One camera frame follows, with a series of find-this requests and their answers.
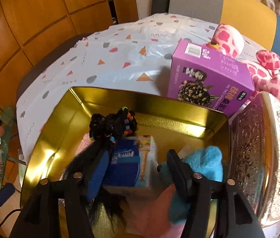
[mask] small cardboard box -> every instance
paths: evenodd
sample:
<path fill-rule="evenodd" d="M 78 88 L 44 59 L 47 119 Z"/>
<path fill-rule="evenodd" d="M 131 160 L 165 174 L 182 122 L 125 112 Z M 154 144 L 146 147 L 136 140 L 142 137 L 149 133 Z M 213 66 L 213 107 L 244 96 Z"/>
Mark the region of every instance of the small cardboard box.
<path fill-rule="evenodd" d="M 254 92 L 247 66 L 218 50 L 179 42 L 172 56 L 168 97 L 231 117 Z"/>
<path fill-rule="evenodd" d="M 151 196 L 159 179 L 156 162 L 156 145 L 150 135 L 121 139 L 103 180 L 110 193 Z"/>

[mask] blue plush toy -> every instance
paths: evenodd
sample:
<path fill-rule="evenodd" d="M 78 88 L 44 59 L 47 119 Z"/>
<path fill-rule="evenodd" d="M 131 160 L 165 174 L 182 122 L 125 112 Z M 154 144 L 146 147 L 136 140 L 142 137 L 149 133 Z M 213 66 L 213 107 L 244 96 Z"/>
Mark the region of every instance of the blue plush toy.
<path fill-rule="evenodd" d="M 188 163 L 194 172 L 203 174 L 210 180 L 222 181 L 223 168 L 221 164 L 221 151 L 216 146 L 208 146 L 206 149 L 198 149 L 182 162 Z M 164 185 L 169 186 L 173 183 L 172 176 L 169 172 L 166 162 L 161 164 L 160 178 Z M 169 219 L 172 224 L 180 224 L 186 221 L 187 214 L 190 210 L 190 203 L 183 201 L 177 193 L 173 196 L 170 209 Z"/>

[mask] purple box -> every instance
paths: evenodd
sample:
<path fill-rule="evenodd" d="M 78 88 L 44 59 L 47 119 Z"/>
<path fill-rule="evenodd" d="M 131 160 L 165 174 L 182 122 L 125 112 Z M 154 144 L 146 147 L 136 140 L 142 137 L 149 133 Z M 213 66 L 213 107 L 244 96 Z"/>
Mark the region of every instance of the purple box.
<path fill-rule="evenodd" d="M 207 44 L 183 39 L 172 56 L 168 97 L 231 117 L 254 92 L 247 66 Z"/>

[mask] glass shelf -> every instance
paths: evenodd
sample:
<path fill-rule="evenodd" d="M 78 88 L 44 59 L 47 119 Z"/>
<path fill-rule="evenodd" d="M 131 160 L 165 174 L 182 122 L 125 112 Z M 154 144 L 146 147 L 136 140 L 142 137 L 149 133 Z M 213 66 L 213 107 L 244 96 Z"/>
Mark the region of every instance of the glass shelf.
<path fill-rule="evenodd" d="M 0 114 L 0 119 L 5 123 L 5 135 L 1 138 L 1 145 L 0 149 L 3 151 L 2 154 L 2 162 L 3 162 L 3 171 L 0 175 L 0 189 L 2 188 L 3 179 L 6 170 L 6 162 L 8 158 L 8 151 L 9 151 L 9 141 L 11 138 L 11 129 L 14 119 L 14 110 L 11 107 L 6 107 Z"/>

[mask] blue packaging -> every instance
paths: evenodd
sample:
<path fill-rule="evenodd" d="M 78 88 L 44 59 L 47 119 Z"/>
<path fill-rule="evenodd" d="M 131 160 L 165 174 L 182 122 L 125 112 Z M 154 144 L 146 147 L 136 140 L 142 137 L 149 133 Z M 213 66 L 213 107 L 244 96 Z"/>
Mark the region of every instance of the blue packaging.
<path fill-rule="evenodd" d="M 151 168 L 156 171 L 156 166 L 155 142 L 152 136 L 124 138 L 115 146 L 103 186 L 112 193 L 121 193 L 123 187 L 149 187 Z"/>

